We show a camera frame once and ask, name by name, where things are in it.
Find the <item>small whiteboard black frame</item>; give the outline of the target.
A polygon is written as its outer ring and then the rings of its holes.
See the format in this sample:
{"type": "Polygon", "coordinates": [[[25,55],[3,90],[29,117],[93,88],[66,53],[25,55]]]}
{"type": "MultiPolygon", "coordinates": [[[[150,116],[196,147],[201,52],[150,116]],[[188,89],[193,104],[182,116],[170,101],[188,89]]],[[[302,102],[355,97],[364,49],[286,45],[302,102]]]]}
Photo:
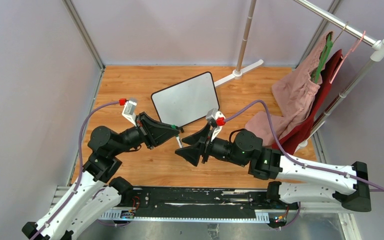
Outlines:
{"type": "Polygon", "coordinates": [[[213,75],[206,71],[151,94],[159,120],[183,127],[219,109],[213,75]]]}

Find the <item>whiteboard marker white body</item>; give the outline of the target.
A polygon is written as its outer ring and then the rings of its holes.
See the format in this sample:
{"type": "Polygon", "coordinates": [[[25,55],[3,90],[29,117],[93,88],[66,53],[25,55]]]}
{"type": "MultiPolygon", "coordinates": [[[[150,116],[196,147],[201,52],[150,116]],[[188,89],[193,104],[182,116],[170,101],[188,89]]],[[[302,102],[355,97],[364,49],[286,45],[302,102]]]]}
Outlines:
{"type": "Polygon", "coordinates": [[[180,137],[177,135],[175,138],[176,138],[176,141],[177,141],[177,143],[178,143],[179,148],[183,148],[183,144],[182,144],[182,142],[181,142],[180,137]]]}

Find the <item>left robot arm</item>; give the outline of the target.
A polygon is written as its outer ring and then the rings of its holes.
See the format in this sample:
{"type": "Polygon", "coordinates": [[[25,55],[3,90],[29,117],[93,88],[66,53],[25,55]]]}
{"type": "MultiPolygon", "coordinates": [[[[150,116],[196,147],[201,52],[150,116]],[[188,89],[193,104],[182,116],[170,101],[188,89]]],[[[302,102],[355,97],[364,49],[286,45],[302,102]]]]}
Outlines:
{"type": "Polygon", "coordinates": [[[113,175],[122,162],[121,153],[137,151],[141,145],[153,149],[177,136],[178,126],[150,118],[145,112],[136,116],[135,125],[121,133],[106,126],[96,127],[87,146],[92,150],[74,185],[61,200],[37,222],[21,229],[30,240],[76,240],[103,213],[133,201],[133,186],[113,175]]]}

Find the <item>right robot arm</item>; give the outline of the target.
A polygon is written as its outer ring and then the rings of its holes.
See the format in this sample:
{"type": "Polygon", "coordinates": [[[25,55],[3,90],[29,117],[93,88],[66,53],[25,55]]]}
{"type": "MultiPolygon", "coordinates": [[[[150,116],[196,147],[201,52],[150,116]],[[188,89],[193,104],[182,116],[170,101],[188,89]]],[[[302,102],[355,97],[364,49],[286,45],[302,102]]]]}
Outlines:
{"type": "Polygon", "coordinates": [[[193,166],[205,163],[209,157],[248,166],[248,174],[269,180],[266,204],[278,209],[283,204],[297,202],[335,203],[344,209],[366,213],[372,210],[367,164],[331,165],[305,160],[280,150],[264,147],[263,140],[242,128],[233,131],[229,139],[214,136],[207,124],[200,131],[182,139],[186,147],[175,150],[193,166]]]}

